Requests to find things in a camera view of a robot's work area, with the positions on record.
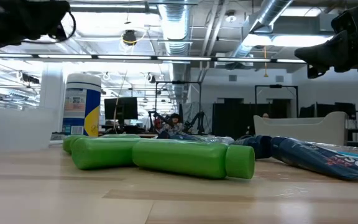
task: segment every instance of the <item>ventilation duct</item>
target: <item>ventilation duct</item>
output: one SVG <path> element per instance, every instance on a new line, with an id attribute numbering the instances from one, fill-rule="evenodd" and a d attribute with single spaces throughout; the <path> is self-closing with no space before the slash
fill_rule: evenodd
<path id="1" fill-rule="evenodd" d="M 247 36 L 251 32 L 273 31 L 274 22 L 292 2 L 293 0 L 264 0 L 258 12 L 247 16 L 242 27 L 244 40 L 242 40 L 242 43 L 233 51 L 230 57 L 246 57 L 253 48 L 253 46 L 247 45 Z M 244 66 L 241 63 L 229 63 L 225 66 L 228 70 L 242 67 Z"/>
<path id="2" fill-rule="evenodd" d="M 186 40 L 189 32 L 190 7 L 181 4 L 159 5 L 158 9 L 162 17 L 162 30 L 164 39 L 172 40 L 166 42 L 167 53 L 172 56 L 188 55 L 189 45 L 176 40 Z M 172 63 L 170 76 L 172 81 L 186 80 L 186 73 L 190 72 L 190 67 L 185 63 Z M 173 87 L 175 98 L 182 98 L 183 88 Z"/>

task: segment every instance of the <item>table surface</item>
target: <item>table surface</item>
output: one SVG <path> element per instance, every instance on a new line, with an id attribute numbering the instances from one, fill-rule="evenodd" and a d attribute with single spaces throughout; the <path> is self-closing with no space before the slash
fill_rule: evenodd
<path id="1" fill-rule="evenodd" d="M 82 171 L 60 146 L 0 154 L 1 223 L 358 223 L 358 181 L 267 159 L 252 180 Z"/>

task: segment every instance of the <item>white column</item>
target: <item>white column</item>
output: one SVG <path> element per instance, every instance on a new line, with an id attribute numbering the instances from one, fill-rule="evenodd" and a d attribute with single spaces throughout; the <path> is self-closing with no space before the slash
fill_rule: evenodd
<path id="1" fill-rule="evenodd" d="M 55 111 L 52 131 L 62 131 L 65 85 L 63 65 L 45 63 L 41 79 L 40 107 Z"/>

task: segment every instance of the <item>ceiling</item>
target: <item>ceiling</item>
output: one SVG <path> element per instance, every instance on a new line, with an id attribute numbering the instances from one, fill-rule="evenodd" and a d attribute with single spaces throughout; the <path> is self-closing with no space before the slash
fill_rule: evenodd
<path id="1" fill-rule="evenodd" d="M 94 3 L 95 1 L 81 0 L 70 1 L 72 4 Z M 106 5 L 116 6 L 130 6 L 131 4 L 144 4 L 144 2 L 115 1 L 104 0 Z M 201 0 L 197 5 L 192 5 L 190 8 L 190 55 L 199 56 L 203 48 L 203 42 L 207 32 L 208 20 L 211 18 L 211 11 L 213 0 Z M 219 12 L 222 5 L 218 6 L 218 13 L 215 21 L 217 21 L 220 13 L 232 11 L 236 20 L 228 22 L 227 16 L 223 17 L 217 39 L 213 45 L 211 55 L 229 54 L 242 42 L 242 26 L 244 24 L 246 15 L 251 15 L 253 12 L 259 10 L 262 1 L 255 0 L 252 4 L 248 1 L 229 1 L 225 12 Z M 282 14 L 282 17 L 291 17 L 293 21 L 301 19 L 316 18 L 323 11 L 334 14 L 338 10 L 357 4 L 358 1 L 317 1 L 317 0 L 295 0 L 292 5 Z M 158 14 L 144 14 L 144 13 L 111 13 L 108 11 L 115 10 L 108 8 L 104 12 L 97 11 L 95 7 L 88 7 L 88 12 L 74 12 L 76 19 L 77 30 L 75 36 L 61 44 L 55 45 L 39 45 L 39 44 L 22 44 L 20 46 L 7 46 L 0 49 L 0 53 L 22 53 L 22 54 L 133 54 L 133 55 L 166 55 L 166 49 L 162 30 L 162 21 Z M 67 33 L 72 30 L 73 23 L 70 16 L 66 16 L 62 24 Z M 122 44 L 121 35 L 125 30 L 135 30 L 138 42 L 133 47 L 128 47 Z M 217 24 L 213 25 L 213 29 L 218 29 Z M 50 40 L 48 37 L 42 37 L 42 40 Z M 251 51 L 253 57 L 258 58 L 295 58 L 293 55 L 296 47 L 282 47 L 282 46 L 266 46 L 254 47 Z M 42 61 L 20 61 L 20 60 L 3 60 L 0 59 L 0 85 L 9 86 L 26 86 L 28 83 L 23 83 L 18 79 L 18 71 L 26 73 L 42 82 L 42 70 L 46 62 Z M 149 102 L 154 102 L 154 91 L 146 89 L 154 89 L 155 84 L 151 84 L 146 80 L 147 75 L 153 75 L 156 80 L 170 81 L 169 63 L 105 63 L 105 62 L 64 62 L 65 74 L 74 72 L 84 72 L 89 75 L 97 75 L 102 78 L 103 89 L 106 95 L 103 97 L 120 96 L 138 96 L 139 98 L 148 98 Z M 200 73 L 199 63 L 191 63 L 191 79 L 195 81 Z M 210 65 L 210 69 L 206 73 L 204 85 L 215 85 L 217 83 L 223 85 L 250 85 L 250 83 L 269 83 L 275 82 L 277 74 L 285 76 L 285 82 L 290 82 L 291 73 L 298 70 L 301 65 L 289 64 L 268 64 L 267 68 L 271 74 L 270 78 L 265 78 L 266 66 L 264 63 L 247 66 L 243 70 L 227 71 L 221 68 L 214 68 Z M 229 82 L 228 75 L 238 75 L 235 83 Z M 27 101 L 37 104 L 39 102 L 40 85 L 32 85 L 33 88 L 0 88 L 0 95 L 7 96 L 9 93 L 16 93 L 19 96 L 27 97 Z M 171 85 L 165 86 L 167 91 L 163 91 L 160 100 L 165 98 L 166 103 L 162 107 L 166 107 L 165 111 L 175 110 L 175 103 L 168 103 L 179 99 L 172 99 L 173 87 Z M 186 88 L 183 90 L 183 97 L 186 97 Z M 145 109 L 152 109 L 153 103 L 143 102 Z"/>

